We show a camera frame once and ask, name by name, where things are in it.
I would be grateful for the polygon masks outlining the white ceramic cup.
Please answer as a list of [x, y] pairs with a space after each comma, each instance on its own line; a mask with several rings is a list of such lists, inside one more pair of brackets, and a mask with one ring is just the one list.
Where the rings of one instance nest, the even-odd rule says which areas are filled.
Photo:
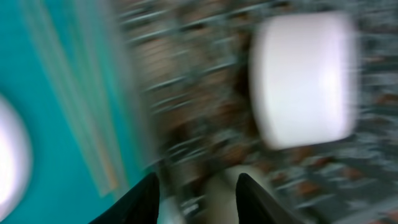
[[254, 166], [234, 166], [215, 174], [205, 184], [205, 207], [207, 224], [238, 224], [236, 184], [239, 175], [250, 175], [261, 187], [272, 189], [265, 173]]

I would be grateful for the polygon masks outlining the wooden chopstick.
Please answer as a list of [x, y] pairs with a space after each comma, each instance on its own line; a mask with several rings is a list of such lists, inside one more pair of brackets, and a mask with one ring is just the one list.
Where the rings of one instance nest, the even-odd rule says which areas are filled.
[[126, 68], [113, 12], [108, 1], [76, 0], [78, 107], [82, 113], [79, 142], [101, 196], [120, 199], [139, 175], [131, 155], [129, 118], [120, 84]]
[[49, 10], [42, 1], [21, 1], [25, 21], [37, 53], [54, 88], [80, 152], [100, 196], [118, 187], [115, 170], [107, 155], [90, 109], [78, 88]]

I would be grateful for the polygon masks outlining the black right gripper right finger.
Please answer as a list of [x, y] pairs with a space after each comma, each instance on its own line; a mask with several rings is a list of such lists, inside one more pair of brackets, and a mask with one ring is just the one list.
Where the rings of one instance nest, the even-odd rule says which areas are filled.
[[246, 173], [239, 175], [235, 192], [239, 224], [303, 224]]

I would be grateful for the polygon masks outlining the pink round plate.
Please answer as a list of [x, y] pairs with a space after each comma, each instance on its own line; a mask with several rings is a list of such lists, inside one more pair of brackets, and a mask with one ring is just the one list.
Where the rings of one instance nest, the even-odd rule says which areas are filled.
[[20, 204], [33, 169], [30, 137], [19, 113], [1, 97], [1, 220]]

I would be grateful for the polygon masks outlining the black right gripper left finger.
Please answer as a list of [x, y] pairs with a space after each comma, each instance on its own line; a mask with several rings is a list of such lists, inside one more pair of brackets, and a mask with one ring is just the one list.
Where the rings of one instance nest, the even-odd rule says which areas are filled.
[[151, 172], [90, 224], [156, 224], [159, 206], [160, 182]]

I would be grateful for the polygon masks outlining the pink shallow bowl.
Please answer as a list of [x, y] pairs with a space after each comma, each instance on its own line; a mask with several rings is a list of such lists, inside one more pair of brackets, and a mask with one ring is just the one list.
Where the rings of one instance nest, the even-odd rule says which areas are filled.
[[358, 116], [359, 45], [345, 12], [274, 16], [256, 28], [249, 90], [261, 138], [283, 150], [347, 138]]

